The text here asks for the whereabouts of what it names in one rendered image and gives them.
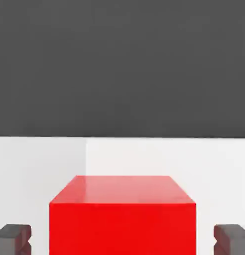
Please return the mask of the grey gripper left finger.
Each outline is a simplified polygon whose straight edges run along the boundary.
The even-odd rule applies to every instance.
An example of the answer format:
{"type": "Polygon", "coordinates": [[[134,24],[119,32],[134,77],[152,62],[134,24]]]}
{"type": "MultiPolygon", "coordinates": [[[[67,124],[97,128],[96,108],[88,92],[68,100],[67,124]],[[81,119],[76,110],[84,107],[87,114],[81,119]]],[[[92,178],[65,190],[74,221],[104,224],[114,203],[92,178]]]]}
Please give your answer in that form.
{"type": "Polygon", "coordinates": [[[31,255],[31,226],[6,224],[0,229],[0,255],[31,255]]]}

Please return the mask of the small red cube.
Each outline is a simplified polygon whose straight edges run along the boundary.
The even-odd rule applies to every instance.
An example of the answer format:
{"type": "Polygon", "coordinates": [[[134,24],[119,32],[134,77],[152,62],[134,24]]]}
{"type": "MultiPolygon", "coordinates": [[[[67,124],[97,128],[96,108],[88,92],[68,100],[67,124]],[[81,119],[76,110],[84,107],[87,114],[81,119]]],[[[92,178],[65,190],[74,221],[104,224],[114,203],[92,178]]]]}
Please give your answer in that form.
{"type": "Polygon", "coordinates": [[[169,176],[76,176],[49,204],[49,255],[197,255],[196,203],[169,176]]]}

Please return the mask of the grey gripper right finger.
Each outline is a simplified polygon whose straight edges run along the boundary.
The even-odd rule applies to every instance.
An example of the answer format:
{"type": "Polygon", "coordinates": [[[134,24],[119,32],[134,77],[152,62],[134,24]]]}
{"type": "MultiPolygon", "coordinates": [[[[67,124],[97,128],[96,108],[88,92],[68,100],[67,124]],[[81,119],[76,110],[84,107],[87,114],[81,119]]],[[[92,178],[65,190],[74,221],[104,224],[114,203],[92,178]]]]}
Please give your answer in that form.
{"type": "Polygon", "coordinates": [[[245,229],[240,225],[215,225],[214,238],[214,255],[245,255],[245,229]]]}

